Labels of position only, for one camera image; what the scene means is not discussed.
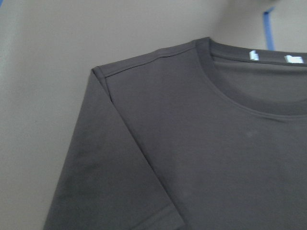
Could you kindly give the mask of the brown t-shirt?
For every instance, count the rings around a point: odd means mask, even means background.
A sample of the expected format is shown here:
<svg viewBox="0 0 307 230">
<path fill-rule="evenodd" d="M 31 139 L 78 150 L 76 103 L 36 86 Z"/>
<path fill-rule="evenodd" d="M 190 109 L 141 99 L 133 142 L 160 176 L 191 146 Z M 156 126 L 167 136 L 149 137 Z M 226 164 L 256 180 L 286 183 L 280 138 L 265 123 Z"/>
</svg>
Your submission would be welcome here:
<svg viewBox="0 0 307 230">
<path fill-rule="evenodd" d="M 44 229 L 306 227 L 306 53 L 207 37 L 91 70 Z"/>
</svg>

